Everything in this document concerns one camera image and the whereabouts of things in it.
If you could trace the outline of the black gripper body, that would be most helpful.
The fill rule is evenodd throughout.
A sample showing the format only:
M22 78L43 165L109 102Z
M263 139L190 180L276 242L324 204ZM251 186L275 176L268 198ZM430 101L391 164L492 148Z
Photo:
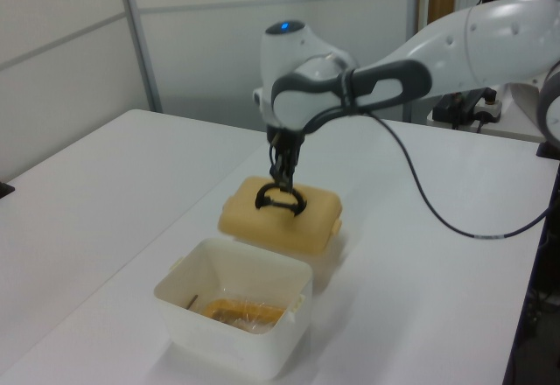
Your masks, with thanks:
M302 131L293 131L268 125L267 141L276 151L298 151L305 140Z

